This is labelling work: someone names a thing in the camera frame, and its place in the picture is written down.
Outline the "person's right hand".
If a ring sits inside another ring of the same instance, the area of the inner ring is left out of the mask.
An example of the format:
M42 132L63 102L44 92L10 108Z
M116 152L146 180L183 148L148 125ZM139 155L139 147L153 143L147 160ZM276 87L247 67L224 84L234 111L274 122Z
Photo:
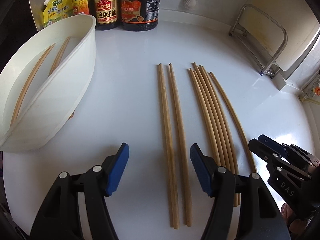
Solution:
M289 229L289 233L292 239L300 236L308 224L311 222L310 219L301 220L297 218L296 214L293 212L291 207L287 203L283 204L281 207L281 215Z

